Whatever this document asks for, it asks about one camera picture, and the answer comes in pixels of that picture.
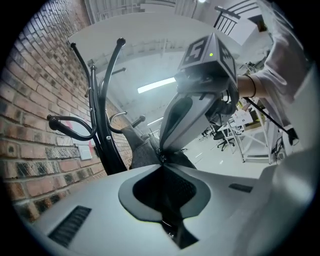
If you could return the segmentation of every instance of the black cable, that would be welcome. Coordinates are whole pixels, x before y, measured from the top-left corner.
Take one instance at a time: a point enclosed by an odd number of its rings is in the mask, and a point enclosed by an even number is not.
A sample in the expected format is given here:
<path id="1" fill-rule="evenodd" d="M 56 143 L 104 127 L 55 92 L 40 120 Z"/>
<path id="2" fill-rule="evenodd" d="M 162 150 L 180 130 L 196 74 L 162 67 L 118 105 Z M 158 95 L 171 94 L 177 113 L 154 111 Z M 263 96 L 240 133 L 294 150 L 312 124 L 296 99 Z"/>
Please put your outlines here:
<path id="1" fill-rule="evenodd" d="M 264 114 L 267 118 L 269 118 L 280 130 L 284 131 L 286 134 L 288 134 L 289 137 L 292 137 L 292 135 L 285 130 L 280 124 L 278 124 L 270 115 L 268 115 L 265 111 L 263 111 L 256 103 L 254 103 L 251 99 L 248 97 L 243 97 L 247 102 L 249 102 L 251 105 L 253 105 L 257 110 L 259 110 L 262 114 Z"/>

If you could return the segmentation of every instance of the gray fabric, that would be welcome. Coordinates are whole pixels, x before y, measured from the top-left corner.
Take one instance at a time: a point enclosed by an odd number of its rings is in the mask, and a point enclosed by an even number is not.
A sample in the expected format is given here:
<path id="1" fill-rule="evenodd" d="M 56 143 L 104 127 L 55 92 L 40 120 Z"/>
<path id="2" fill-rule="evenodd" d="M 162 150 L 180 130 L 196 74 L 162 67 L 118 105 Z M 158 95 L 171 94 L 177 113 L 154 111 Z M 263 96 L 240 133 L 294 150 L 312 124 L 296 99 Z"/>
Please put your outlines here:
<path id="1" fill-rule="evenodd" d="M 144 134 L 140 137 L 131 125 L 123 128 L 121 131 L 132 150 L 131 169 L 162 164 L 160 155 L 158 154 L 160 142 L 157 138 L 149 134 Z M 164 153 L 164 155 L 167 163 L 196 169 L 182 151 L 169 154 Z"/>

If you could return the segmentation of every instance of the person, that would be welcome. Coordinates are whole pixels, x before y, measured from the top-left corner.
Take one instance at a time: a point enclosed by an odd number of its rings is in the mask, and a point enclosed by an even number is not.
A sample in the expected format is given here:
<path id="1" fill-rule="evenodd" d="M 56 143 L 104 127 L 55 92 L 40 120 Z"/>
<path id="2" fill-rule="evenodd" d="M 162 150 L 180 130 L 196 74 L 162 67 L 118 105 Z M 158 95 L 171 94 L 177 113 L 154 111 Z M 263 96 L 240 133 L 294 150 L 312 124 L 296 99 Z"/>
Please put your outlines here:
<path id="1" fill-rule="evenodd" d="M 238 76 L 238 92 L 240 97 L 259 97 L 271 117 L 287 126 L 290 122 L 286 109 L 294 101 L 294 95 L 307 74 L 308 61 L 291 25 L 276 6 L 264 0 L 258 4 L 262 10 L 271 11 L 273 46 L 263 70 Z"/>

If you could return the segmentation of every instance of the fluorescent light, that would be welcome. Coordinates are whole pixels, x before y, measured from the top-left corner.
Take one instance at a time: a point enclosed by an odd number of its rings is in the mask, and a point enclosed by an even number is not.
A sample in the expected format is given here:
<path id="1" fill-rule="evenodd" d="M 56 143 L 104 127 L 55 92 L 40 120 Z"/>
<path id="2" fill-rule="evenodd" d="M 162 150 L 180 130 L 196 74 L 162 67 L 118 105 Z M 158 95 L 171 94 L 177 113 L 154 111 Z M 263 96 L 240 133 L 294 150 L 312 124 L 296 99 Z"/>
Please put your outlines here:
<path id="1" fill-rule="evenodd" d="M 142 93 L 144 93 L 146 91 L 149 91 L 149 90 L 152 90 L 154 88 L 157 88 L 157 87 L 160 87 L 160 86 L 164 86 L 164 85 L 167 85 L 167 84 L 171 84 L 171 83 L 173 83 L 175 81 L 176 81 L 176 79 L 174 77 L 171 77 L 171 78 L 164 79 L 164 80 L 161 80 L 161 81 L 158 81 L 158 82 L 150 83 L 150 84 L 147 84 L 145 86 L 142 86 L 142 87 L 138 88 L 138 93 L 142 94 Z"/>
<path id="2" fill-rule="evenodd" d="M 158 121 L 160 121 L 160 120 L 162 120 L 162 119 L 164 119 L 164 118 L 161 117 L 161 118 L 159 118 L 159 119 L 157 119 L 157 120 L 155 120 L 155 121 L 153 121 L 153 122 L 151 122 L 151 123 L 148 123 L 147 126 L 152 125 L 153 123 L 158 122 Z"/>
<path id="3" fill-rule="evenodd" d="M 151 132 L 151 133 L 149 133 L 149 134 L 154 134 L 156 131 L 159 131 L 160 129 L 158 129 L 158 130 L 155 130 L 155 131 L 153 131 L 153 132 Z"/>

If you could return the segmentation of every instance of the white floor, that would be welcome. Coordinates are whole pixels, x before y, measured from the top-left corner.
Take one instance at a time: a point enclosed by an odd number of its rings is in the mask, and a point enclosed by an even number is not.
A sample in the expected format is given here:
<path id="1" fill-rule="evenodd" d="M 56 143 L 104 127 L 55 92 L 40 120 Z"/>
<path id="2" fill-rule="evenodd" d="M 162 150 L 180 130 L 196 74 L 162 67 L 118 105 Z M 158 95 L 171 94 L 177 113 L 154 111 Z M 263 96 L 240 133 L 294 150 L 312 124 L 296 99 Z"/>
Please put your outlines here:
<path id="1" fill-rule="evenodd" d="M 202 135 L 190 142 L 184 150 L 184 154 L 195 165 L 198 170 L 208 173 L 259 178 L 263 169 L 269 166 L 265 160 L 246 161 L 242 163 L 239 152 L 232 154 L 230 147 L 226 145 L 224 150 L 217 145 L 220 140 L 214 140 L 212 136 L 202 138 Z"/>

